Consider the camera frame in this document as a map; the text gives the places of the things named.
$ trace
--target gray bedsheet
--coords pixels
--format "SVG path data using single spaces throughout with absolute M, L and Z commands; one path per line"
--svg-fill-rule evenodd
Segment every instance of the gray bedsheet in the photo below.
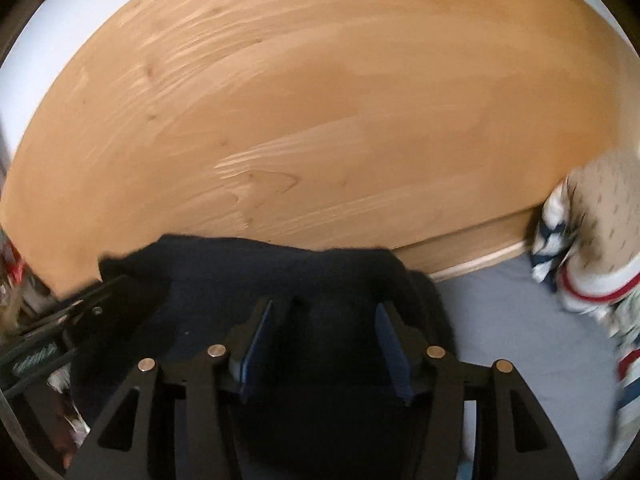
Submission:
M 564 311 L 530 276 L 526 256 L 438 284 L 462 360 L 512 361 L 560 435 L 581 480 L 604 475 L 616 400 L 615 343 Z M 465 411 L 472 454 L 475 413 Z

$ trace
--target dark fabric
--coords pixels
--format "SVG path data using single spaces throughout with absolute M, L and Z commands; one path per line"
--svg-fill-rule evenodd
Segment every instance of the dark fabric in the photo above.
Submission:
M 270 387 L 233 408 L 244 478 L 392 478 L 412 430 L 390 402 L 388 371 L 374 329 L 391 300 L 430 344 L 455 352 L 433 283 L 407 272 L 387 250 L 305 251 L 238 238 L 168 235 L 121 260 L 126 272 L 168 280 L 168 297 L 131 336 L 117 338 L 83 383 L 76 403 L 89 425 L 144 357 L 186 360 L 222 343 L 258 299 L 273 300 L 276 333 Z

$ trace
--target striped fabric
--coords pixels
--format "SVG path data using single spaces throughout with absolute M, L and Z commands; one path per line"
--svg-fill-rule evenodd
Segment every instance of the striped fabric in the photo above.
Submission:
M 564 262 L 575 235 L 567 227 L 569 207 L 566 203 L 566 181 L 556 186 L 542 208 L 542 218 L 531 248 L 533 279 L 556 291 L 556 269 Z
M 616 427 L 607 459 L 613 469 L 640 431 L 640 288 L 617 305 L 618 379 L 620 394 L 616 406 Z

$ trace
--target silver rivet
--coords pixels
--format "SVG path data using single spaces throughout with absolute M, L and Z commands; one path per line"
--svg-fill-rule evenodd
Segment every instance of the silver rivet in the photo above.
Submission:
M 145 357 L 138 363 L 138 370 L 141 372 L 149 372 L 156 367 L 156 362 L 151 357 Z
M 441 346 L 430 346 L 427 348 L 427 355 L 431 359 L 442 359 L 446 354 L 445 349 Z
M 500 359 L 495 364 L 495 367 L 498 368 L 498 371 L 502 372 L 503 374 L 508 374 L 513 371 L 513 365 L 506 359 Z
M 211 345 L 207 348 L 207 354 L 211 357 L 222 357 L 226 353 L 226 347 L 224 345 Z

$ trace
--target wooden surface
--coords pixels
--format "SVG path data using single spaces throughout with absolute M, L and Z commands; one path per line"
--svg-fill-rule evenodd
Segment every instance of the wooden surface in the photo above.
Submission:
M 428 274 L 442 272 L 466 264 L 470 260 L 498 253 L 494 259 L 487 261 L 488 264 L 495 264 L 501 261 L 500 251 L 523 240 L 526 242 L 532 240 L 532 227 L 539 219 L 540 208 L 526 209 L 462 231 L 402 247 L 396 249 L 394 253 L 402 260 L 405 267 Z M 513 257 L 522 252 L 522 250 L 519 252 L 514 250 L 508 254 Z M 452 270 L 446 276 L 453 277 L 456 273 Z
M 0 222 L 59 293 L 164 232 L 400 248 L 637 139 L 638 82 L 581 0 L 132 0 L 38 108 Z

